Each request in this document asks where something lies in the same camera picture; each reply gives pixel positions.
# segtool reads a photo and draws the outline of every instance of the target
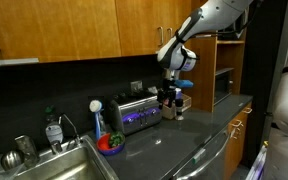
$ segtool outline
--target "black countertop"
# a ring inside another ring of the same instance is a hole
[[[105,158],[121,180],[169,179],[251,100],[251,96],[231,95],[213,113],[190,108],[184,112],[185,120],[163,119],[127,136],[124,149]]]

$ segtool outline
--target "kitchen sink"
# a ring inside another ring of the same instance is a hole
[[[75,145],[74,141],[62,144],[63,151],[58,155],[51,150],[40,153],[39,163],[31,169],[23,168],[14,179],[118,179],[92,139],[85,135],[81,140],[80,145]]]

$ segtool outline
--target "lower cabinet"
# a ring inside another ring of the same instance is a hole
[[[252,112],[249,103],[228,125],[230,140],[226,147],[224,179],[229,180],[243,157],[245,131],[248,114]]]

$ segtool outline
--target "shelf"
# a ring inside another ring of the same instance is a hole
[[[217,41],[217,44],[245,44],[245,41],[239,40],[239,41]]]

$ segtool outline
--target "electrical outlet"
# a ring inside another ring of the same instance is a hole
[[[138,92],[143,89],[142,81],[133,81],[131,82],[131,91]]]

